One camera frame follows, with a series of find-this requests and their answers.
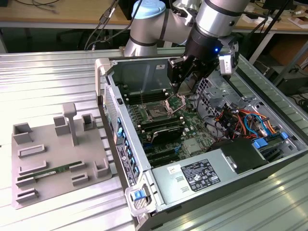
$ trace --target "3d printed tray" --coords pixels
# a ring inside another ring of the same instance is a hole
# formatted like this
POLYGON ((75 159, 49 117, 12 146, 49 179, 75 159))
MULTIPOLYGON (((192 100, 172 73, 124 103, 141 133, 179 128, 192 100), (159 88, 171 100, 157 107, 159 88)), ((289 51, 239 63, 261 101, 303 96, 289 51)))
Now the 3d printed tray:
POLYGON ((57 136, 54 124, 37 128, 30 128, 27 123, 14 126, 13 207, 22 208, 111 178, 99 131, 95 124, 93 127, 88 124, 90 116, 74 120, 79 143, 75 147, 67 128, 57 131, 60 133, 57 136))

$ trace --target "ribbed metal surface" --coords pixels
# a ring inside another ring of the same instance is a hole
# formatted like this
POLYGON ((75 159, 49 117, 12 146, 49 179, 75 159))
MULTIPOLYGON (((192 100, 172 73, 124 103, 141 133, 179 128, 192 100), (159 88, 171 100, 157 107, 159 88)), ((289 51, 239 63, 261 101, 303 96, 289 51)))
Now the ribbed metal surface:
MULTIPOLYGON (((78 51, 0 57, 1 229, 134 230, 99 119, 94 91, 94 60, 119 55, 118 51, 78 51), (52 118, 61 113, 64 102, 75 102, 77 118, 84 113, 96 117, 114 175, 108 181, 14 210, 10 205, 12 124, 23 121, 31 126, 51 124, 52 118)), ((252 66, 248 68, 258 73, 252 66)), ((258 74, 249 76, 267 85, 258 74)), ((250 94, 250 89, 237 83, 237 78, 233 76, 232 82, 241 92, 250 94)), ((289 104, 283 96, 276 102, 283 101, 289 104)), ((304 118, 300 111, 295 114, 304 118)), ((158 230, 308 230, 307 192, 308 156, 304 156, 268 179, 168 222, 158 230)))
POLYGON ((110 94, 110 91, 108 88, 105 89, 105 98, 104 103, 106 105, 106 108, 108 110, 108 117, 111 119, 111 123, 114 129, 117 129, 117 118, 116 118, 116 108, 115 104, 112 100, 112 96, 110 94))
POLYGON ((0 56, 0 230, 134 230, 95 100, 94 61, 115 56, 120 56, 118 50, 0 56), (52 124, 66 102, 75 103, 75 118, 86 113, 96 118, 113 177, 15 210, 11 207, 13 124, 52 124))
MULTIPOLYGON (((292 100, 288 99, 277 90, 268 79, 264 78, 258 70, 245 62, 243 58, 239 61, 239 67, 299 126, 300 129, 308 134, 308 116, 301 108, 297 107, 292 100)), ((243 95, 248 96, 252 94, 251 90, 243 84, 237 75, 232 75, 231 82, 243 95)))

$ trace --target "metal bracket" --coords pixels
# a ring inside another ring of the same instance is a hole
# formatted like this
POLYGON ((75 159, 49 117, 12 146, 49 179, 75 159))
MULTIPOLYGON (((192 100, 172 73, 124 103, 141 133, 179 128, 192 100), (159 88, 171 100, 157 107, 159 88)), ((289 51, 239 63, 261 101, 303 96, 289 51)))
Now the metal bracket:
POLYGON ((101 58, 95 60, 95 91, 96 96, 101 95, 101 73, 106 76, 112 70, 112 63, 108 58, 101 58))
POLYGON ((154 194, 151 190, 150 184, 149 184, 148 179, 145 176, 145 174, 142 175, 140 182, 138 182, 134 186, 126 188, 124 195, 126 197, 126 201, 127 201, 130 213, 134 217, 141 215, 143 213, 151 213, 151 212, 156 210, 156 200, 155 200, 154 194), (146 205, 142 208, 136 208, 134 201, 131 198, 131 193, 133 193, 135 191, 143 190, 145 186, 147 187, 146 196, 151 198, 150 202, 148 203, 148 205, 146 205))

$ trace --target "desk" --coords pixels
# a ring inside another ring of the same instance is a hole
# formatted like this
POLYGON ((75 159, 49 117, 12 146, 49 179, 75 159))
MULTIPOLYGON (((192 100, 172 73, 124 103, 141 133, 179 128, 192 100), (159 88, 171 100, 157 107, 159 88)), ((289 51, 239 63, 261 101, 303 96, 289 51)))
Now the desk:
MULTIPOLYGON (((34 6, 26 6, 11 0, 8 7, 0 8, 1 27, 23 28, 79 28, 94 29, 102 13, 110 6, 112 0, 61 0, 54 5, 59 12, 57 14, 38 9, 34 6)), ((264 10, 254 4, 255 11, 262 13, 264 10)), ((274 34, 308 34, 308 29, 301 29, 288 20, 290 15, 282 15, 282 20, 274 25, 266 35, 257 50, 250 58, 254 63, 264 50, 274 34)), ((123 29, 129 24, 120 7, 115 10, 106 29, 123 29)), ((247 23, 240 19, 235 26, 234 32, 249 33, 256 27, 254 23, 247 23)), ((0 53, 5 52, 1 42, 0 53)))
MULTIPOLYGON (((11 0, 8 7, 0 7, 0 28, 94 29, 111 2, 112 0, 60 0, 54 3, 54 9, 58 13, 52 13, 11 0)), ((120 7, 117 7, 105 29, 124 29, 128 24, 129 20, 120 7)), ((0 53, 6 52, 0 34, 0 53)))

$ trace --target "cardboard box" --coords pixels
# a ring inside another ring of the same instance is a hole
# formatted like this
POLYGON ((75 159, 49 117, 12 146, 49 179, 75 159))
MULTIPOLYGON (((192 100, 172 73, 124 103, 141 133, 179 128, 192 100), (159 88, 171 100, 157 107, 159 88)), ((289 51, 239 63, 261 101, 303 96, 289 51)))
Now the cardboard box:
POLYGON ((297 18, 289 18, 289 21, 294 23, 295 25, 299 26, 300 28, 303 29, 308 29, 308 16, 306 17, 297 17, 297 18))

